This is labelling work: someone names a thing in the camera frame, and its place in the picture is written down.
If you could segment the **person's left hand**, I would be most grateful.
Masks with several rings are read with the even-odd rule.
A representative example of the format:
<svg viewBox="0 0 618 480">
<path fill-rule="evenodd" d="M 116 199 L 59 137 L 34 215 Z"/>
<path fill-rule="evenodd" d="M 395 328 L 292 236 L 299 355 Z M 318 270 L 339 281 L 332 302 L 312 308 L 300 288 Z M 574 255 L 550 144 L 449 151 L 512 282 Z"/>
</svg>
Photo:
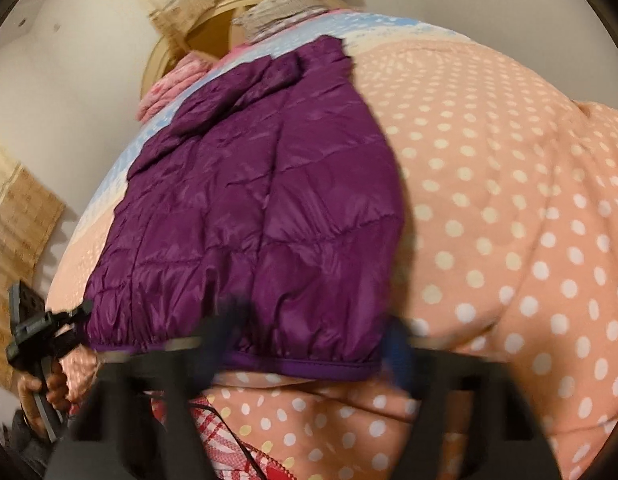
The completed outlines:
<svg viewBox="0 0 618 480">
<path fill-rule="evenodd" d="M 70 409 L 70 401 L 67 399 L 67 377 L 58 361 L 50 362 L 50 370 L 46 375 L 46 385 L 48 402 L 55 410 L 67 412 Z M 18 398 L 26 422 L 38 437 L 46 440 L 48 437 L 47 429 L 44 427 L 44 421 L 39 414 L 34 398 L 34 393 L 39 392 L 41 388 L 41 380 L 31 374 L 24 373 L 18 378 Z"/>
</svg>

